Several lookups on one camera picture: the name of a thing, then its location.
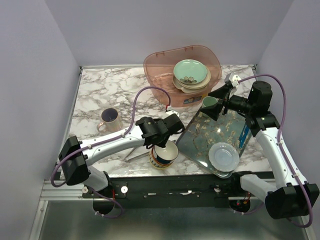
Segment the cream divided plate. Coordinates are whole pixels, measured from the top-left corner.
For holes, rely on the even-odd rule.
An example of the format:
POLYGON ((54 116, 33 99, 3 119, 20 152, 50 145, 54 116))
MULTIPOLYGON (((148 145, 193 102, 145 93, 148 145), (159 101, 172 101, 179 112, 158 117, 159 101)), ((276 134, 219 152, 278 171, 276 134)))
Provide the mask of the cream divided plate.
POLYGON ((191 93, 191 92, 194 92, 194 91, 198 91, 198 90, 204 90, 205 89, 205 87, 202 87, 202 88, 200 88, 200 89, 189 89, 189 88, 186 88, 186 87, 184 87, 184 86, 182 86, 182 85, 180 85, 179 83, 178 83, 178 81, 177 80, 175 80, 175 76, 173 77, 173 85, 178 89, 178 90, 181 90, 182 92, 184 92, 184 93, 191 93))

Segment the colourful striped bowl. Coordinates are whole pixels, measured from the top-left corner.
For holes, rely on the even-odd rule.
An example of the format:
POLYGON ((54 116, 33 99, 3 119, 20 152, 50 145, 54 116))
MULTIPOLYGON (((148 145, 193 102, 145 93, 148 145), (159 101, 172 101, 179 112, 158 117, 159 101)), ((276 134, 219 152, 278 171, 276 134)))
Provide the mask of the colourful striped bowl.
POLYGON ((175 142, 168 140, 165 147, 153 146, 149 152, 149 162, 157 169, 170 167, 179 155, 175 142))

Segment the green plate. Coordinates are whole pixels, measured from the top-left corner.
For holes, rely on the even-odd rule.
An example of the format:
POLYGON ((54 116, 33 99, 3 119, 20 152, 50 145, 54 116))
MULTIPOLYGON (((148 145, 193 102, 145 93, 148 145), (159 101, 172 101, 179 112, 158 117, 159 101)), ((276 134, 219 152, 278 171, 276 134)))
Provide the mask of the green plate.
POLYGON ((175 78, 186 85, 201 83, 208 74, 206 66, 193 59, 179 61, 173 68, 175 78))

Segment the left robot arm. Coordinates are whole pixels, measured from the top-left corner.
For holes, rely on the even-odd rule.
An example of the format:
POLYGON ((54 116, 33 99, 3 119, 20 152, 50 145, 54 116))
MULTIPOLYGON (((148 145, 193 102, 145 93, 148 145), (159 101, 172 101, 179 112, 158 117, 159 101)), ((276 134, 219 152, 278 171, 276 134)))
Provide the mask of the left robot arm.
POLYGON ((164 119, 142 117, 126 129, 98 138, 79 141, 76 136, 72 136, 66 140, 58 155, 58 167, 62 168, 68 186, 84 184, 104 198, 111 191, 109 177, 94 168, 94 163, 131 148, 164 148, 170 136, 184 130, 184 124, 173 111, 164 119))

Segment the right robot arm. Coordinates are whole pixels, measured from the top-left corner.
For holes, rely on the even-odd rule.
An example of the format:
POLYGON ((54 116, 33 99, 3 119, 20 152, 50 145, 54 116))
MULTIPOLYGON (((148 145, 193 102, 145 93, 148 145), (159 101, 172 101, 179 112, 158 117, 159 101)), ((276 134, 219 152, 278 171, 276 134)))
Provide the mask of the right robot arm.
POLYGON ((244 116, 245 124, 260 144, 269 162, 275 185, 271 185, 254 173, 243 174, 230 183, 230 191, 241 196, 249 192, 263 201, 273 219, 312 217, 312 207, 320 190, 315 183, 309 183, 298 170, 285 145, 281 126, 269 111, 273 96, 272 88, 265 81, 255 81, 247 98, 232 95, 233 85, 229 82, 214 90, 208 96, 217 103, 202 107, 200 111, 213 120, 225 115, 228 110, 244 116))

